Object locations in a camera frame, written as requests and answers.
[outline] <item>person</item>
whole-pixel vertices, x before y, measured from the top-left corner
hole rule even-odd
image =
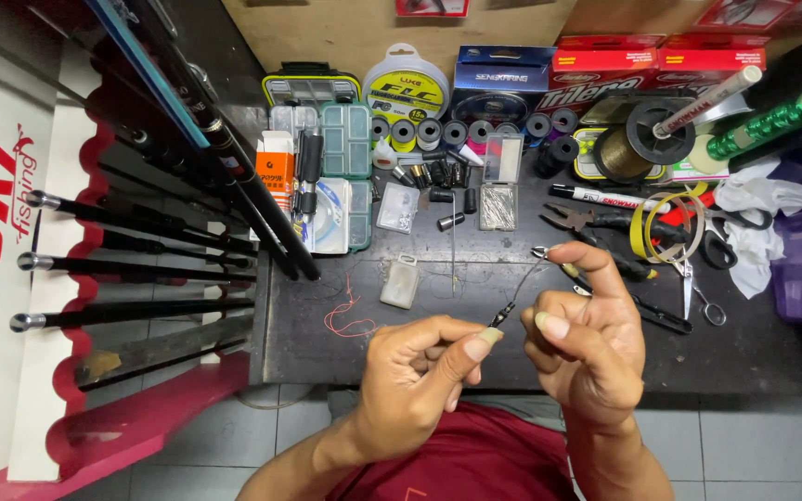
[[[543,291],[521,313],[525,354],[563,424],[461,398],[500,331],[449,316],[382,327],[354,409],[265,464],[237,499],[576,501],[568,459],[587,500],[674,499],[634,419],[645,344],[611,256],[569,242],[546,257],[583,269],[594,288]]]

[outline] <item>hand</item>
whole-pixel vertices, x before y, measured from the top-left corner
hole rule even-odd
[[[360,400],[347,421],[361,462],[416,450],[453,412],[462,381],[481,381],[479,363],[503,333],[484,325],[431,316],[382,327],[367,348]]]
[[[584,270],[593,297],[541,292],[521,314],[528,332],[525,353],[543,389],[567,415],[599,426],[621,424],[642,395],[645,342],[639,312],[606,251],[569,242],[551,248],[547,258]]]

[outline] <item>marker pen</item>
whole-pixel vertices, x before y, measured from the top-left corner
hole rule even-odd
[[[646,200],[644,198],[619,195],[617,193],[603,193],[597,190],[581,188],[580,186],[552,185],[550,186],[550,194],[561,198],[582,199],[584,201],[592,201],[593,203],[602,203],[633,210],[645,204],[645,209],[650,211],[658,205],[658,201],[654,199]],[[670,203],[665,203],[663,207],[658,209],[659,214],[666,214],[669,211]]]

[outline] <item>red box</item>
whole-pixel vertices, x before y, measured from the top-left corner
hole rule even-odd
[[[647,88],[690,88],[698,94],[749,64],[766,71],[769,37],[691,33],[658,49],[658,73]]]
[[[571,108],[580,114],[608,89],[642,88],[658,71],[655,46],[663,35],[562,37],[552,56],[548,92],[537,111]]]

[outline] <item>white bottle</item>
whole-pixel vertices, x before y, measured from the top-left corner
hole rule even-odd
[[[373,148],[373,154],[370,157],[373,160],[373,166],[383,170],[391,170],[398,164],[398,155],[391,146],[388,145],[385,139],[380,139]]]

